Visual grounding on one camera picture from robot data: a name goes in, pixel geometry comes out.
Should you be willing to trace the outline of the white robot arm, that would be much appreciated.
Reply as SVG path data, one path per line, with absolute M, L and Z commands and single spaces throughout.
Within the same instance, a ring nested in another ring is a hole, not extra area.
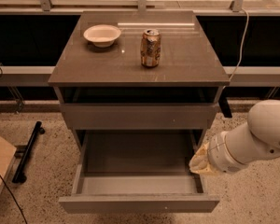
M 280 157 L 280 101 L 261 101 L 248 112 L 247 122 L 212 137 L 189 162 L 198 175 L 234 174 L 250 162 Z

